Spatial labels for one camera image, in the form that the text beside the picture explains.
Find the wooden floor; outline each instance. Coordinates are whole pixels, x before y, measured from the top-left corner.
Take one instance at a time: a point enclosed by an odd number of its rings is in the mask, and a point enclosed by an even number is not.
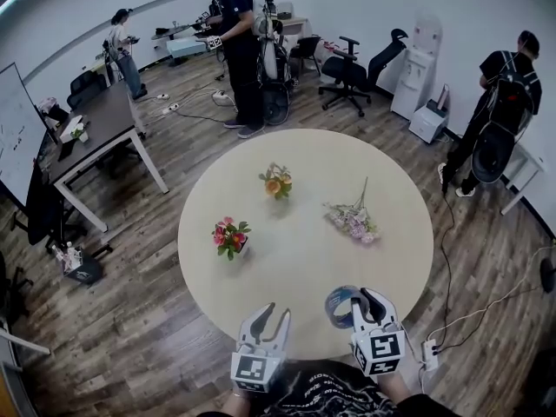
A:
[[[215,82],[221,71],[213,56],[204,56],[173,69],[160,64],[142,77],[151,95],[168,93],[179,101],[206,85],[229,90],[228,80]],[[434,225],[434,265],[422,297],[404,321],[418,348],[442,323],[448,272],[440,239],[452,220],[436,167],[452,143],[427,146],[379,95],[365,108],[365,118],[348,103],[324,112],[321,104],[330,96],[318,96],[318,84],[316,72],[307,71],[289,121],[278,129],[330,129],[359,137],[395,159],[427,203]],[[77,196],[109,224],[109,232],[102,234],[82,218],[90,231],[85,246],[95,249],[109,241],[115,249],[102,259],[105,277],[94,287],[63,279],[42,246],[31,248],[21,230],[10,232],[12,207],[6,201],[0,204],[0,249],[9,271],[21,266],[35,282],[27,297],[31,315],[17,323],[15,332],[53,350],[49,357],[22,353],[31,396],[47,416],[197,415],[218,406],[230,388],[228,366],[235,342],[192,299],[182,278],[176,237],[195,181],[241,141],[217,122],[157,117],[162,110],[158,101],[138,107],[145,122],[155,122],[144,143],[170,191],[163,195],[145,166],[131,159],[119,168],[116,181],[94,169],[74,185]],[[209,96],[196,98],[182,113],[219,120],[233,115]],[[456,222],[446,238],[453,270],[449,316],[457,318],[513,287],[526,271],[527,259],[550,239],[522,204],[500,215],[511,199],[501,182],[478,189],[471,199],[459,199],[450,189],[447,199]],[[522,289],[537,287],[537,267],[536,261]],[[463,415],[511,415],[555,315],[553,297],[541,290],[494,306],[463,347],[441,356],[440,368],[427,379],[427,391]],[[474,318],[453,326],[447,344],[459,342],[477,323]]]

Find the sneaker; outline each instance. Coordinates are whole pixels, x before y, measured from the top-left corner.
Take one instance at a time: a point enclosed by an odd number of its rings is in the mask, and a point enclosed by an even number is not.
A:
[[[136,101],[137,99],[141,99],[142,97],[145,97],[148,93],[149,92],[147,90],[142,89],[141,91],[139,91],[139,94],[133,98],[133,100]]]
[[[239,132],[237,133],[237,136],[240,139],[249,139],[251,136],[254,136],[257,133],[260,133],[263,130],[264,130],[264,125],[260,125],[260,126],[256,126],[256,127],[250,127],[248,125],[247,127],[244,127],[242,129],[240,129]]]
[[[463,193],[463,189],[459,187],[455,190],[455,194],[460,198],[470,198],[475,194],[475,189],[471,190],[469,193]]]
[[[442,172],[444,171],[444,167],[446,167],[445,162],[438,166],[438,177],[440,178],[440,185],[444,185],[444,175],[442,174]]]
[[[226,121],[224,123],[224,128],[225,129],[244,129],[246,126],[245,123],[240,123],[237,121]]]

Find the bouquet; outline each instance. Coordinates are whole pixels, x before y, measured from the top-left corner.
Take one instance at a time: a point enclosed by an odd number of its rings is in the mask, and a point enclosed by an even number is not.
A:
[[[289,198],[289,192],[292,191],[292,176],[286,167],[280,167],[272,162],[267,174],[261,173],[259,179],[264,181],[268,195],[275,199]]]
[[[218,255],[228,252],[228,259],[232,261],[235,254],[241,253],[247,243],[247,233],[251,231],[246,222],[240,222],[239,226],[234,225],[234,220],[226,216],[223,221],[215,225],[212,232],[215,245],[218,247]]]
[[[365,208],[365,193],[367,191],[367,180],[361,197],[353,205],[331,205],[325,204],[328,209],[326,217],[346,235],[351,235],[355,240],[361,240],[363,244],[371,244],[380,237],[379,229],[371,220],[371,216]]]

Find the round table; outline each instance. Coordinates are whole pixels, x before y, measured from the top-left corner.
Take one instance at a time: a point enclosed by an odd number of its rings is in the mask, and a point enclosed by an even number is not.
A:
[[[287,202],[269,197],[258,178],[271,162],[291,172]],[[336,230],[323,206],[356,202],[366,177],[365,205],[381,230],[370,246]],[[216,253],[211,232],[224,216],[252,229],[244,261]],[[186,201],[178,249],[189,291],[217,327],[237,339],[243,320],[275,302],[263,336],[289,308],[288,357],[316,360],[350,352],[353,331],[330,324],[328,294],[343,285],[374,289],[403,320],[427,283],[434,240],[419,190],[392,159],[351,136],[291,129],[244,142],[210,166]]]

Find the office chair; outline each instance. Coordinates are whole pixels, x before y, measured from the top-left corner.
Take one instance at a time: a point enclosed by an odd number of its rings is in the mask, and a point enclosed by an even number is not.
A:
[[[52,253],[52,243],[55,242],[59,248],[66,248],[69,239],[67,232],[74,231],[80,236],[86,236],[87,230],[79,225],[70,225],[68,220],[76,210],[73,206],[64,207],[64,198],[56,188],[43,182],[43,172],[38,165],[33,168],[33,175],[27,195],[27,205],[24,213],[27,216],[27,225],[17,219],[17,212],[11,219],[10,230],[17,227],[27,232],[29,244],[34,246],[46,236],[46,251]]]
[[[101,94],[108,85],[103,75],[85,71],[69,85],[69,88],[71,95],[67,102],[71,109],[76,109]]]
[[[319,88],[320,95],[323,95],[324,91],[337,95],[330,102],[323,104],[322,109],[326,111],[332,103],[340,99],[348,99],[359,110],[359,117],[365,115],[354,97],[366,97],[367,103],[370,104],[372,102],[371,96],[365,93],[374,89],[382,70],[406,48],[406,45],[401,41],[402,38],[407,38],[407,34],[403,30],[393,30],[391,36],[392,42],[369,63],[368,73],[362,66],[355,63],[357,62],[357,57],[354,55],[354,45],[359,45],[360,43],[347,37],[340,37],[341,40],[345,40],[348,43],[348,53],[335,50],[334,53],[341,58],[330,57],[322,67],[322,74],[333,77],[336,84],[343,83],[344,86],[342,88]]]
[[[6,278],[6,264],[2,253],[0,253],[0,315],[5,318],[10,326],[21,315],[29,316],[29,310],[25,307],[25,298],[21,289],[26,284],[33,286],[33,281],[27,278],[19,281],[17,278],[22,273],[22,268],[16,268],[13,280]]]
[[[309,59],[314,62],[316,66],[316,70],[321,75],[321,69],[319,68],[319,63],[316,61],[314,57],[314,52],[316,51],[316,47],[319,44],[321,38],[319,36],[311,36],[299,39],[297,45],[295,45],[289,56],[294,59],[299,59],[299,72],[297,75],[300,75],[303,71],[303,59]]]

